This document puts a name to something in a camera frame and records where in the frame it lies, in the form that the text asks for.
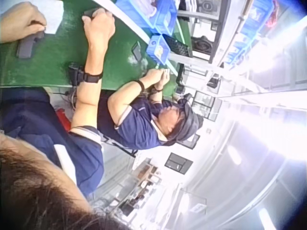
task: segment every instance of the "workbench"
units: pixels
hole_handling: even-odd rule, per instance
[[[43,40],[35,45],[31,59],[16,57],[18,42],[1,45],[1,87],[71,86],[67,76],[68,64],[70,62],[84,64],[88,50],[81,16],[84,11],[96,8],[98,5],[86,0],[63,2],[64,15],[57,33],[46,34]],[[140,78],[148,69],[156,66],[146,54],[146,43],[121,20],[116,19],[115,25],[116,33],[109,42],[104,64],[102,87],[109,90],[116,90],[123,84]],[[174,37],[182,41],[178,28],[175,28]],[[141,45],[141,62],[137,62],[131,52],[137,41]],[[176,87],[175,78],[176,76],[172,76],[170,83],[166,85],[164,95],[170,96],[173,93]]]

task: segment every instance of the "person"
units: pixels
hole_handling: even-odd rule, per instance
[[[162,90],[170,72],[151,69],[116,92],[102,91],[98,105],[98,130],[126,148],[147,150],[184,141],[202,127],[203,118],[195,114],[187,99],[177,103],[163,100]],[[150,88],[149,98],[137,98]]]
[[[0,229],[128,229],[110,216],[94,213],[84,198],[104,172],[96,129],[99,76],[115,25],[112,14],[103,9],[92,19],[82,19],[89,43],[85,72],[96,83],[80,84],[70,133],[42,88],[1,90]],[[37,7],[20,3],[1,16],[0,41],[12,42],[45,26]]]

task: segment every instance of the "red object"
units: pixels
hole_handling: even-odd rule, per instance
[[[278,5],[277,0],[273,0],[273,3],[274,3],[274,11],[273,11],[269,20],[266,23],[267,27],[269,27],[269,28],[272,28],[277,24],[279,5]]]
[[[67,119],[67,117],[65,116],[65,110],[64,109],[58,109],[56,111],[56,114],[60,120],[60,122],[62,123],[64,129],[69,132],[71,129],[71,122]]]

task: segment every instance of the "black cap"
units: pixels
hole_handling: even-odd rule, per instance
[[[185,118],[182,119],[168,136],[169,140],[184,141],[196,134],[197,130],[202,127],[203,118],[194,113],[188,102],[184,105]]]

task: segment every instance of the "navy blue polo shirt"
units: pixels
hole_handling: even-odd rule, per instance
[[[85,196],[93,192],[104,173],[100,143],[82,134],[67,133],[43,88],[1,91],[0,129],[7,136],[20,138],[33,145],[60,168],[61,163],[54,146],[63,145],[75,167],[78,188]],[[99,136],[94,127],[83,126],[80,130],[80,133],[88,132],[92,137]]]
[[[107,100],[110,95],[100,95],[98,107],[98,130],[121,145],[133,150],[147,150],[163,145],[158,133],[152,125],[153,115],[158,117],[163,108],[179,106],[170,101],[152,104],[148,99],[137,99],[132,104],[132,110],[118,128],[107,109]]]

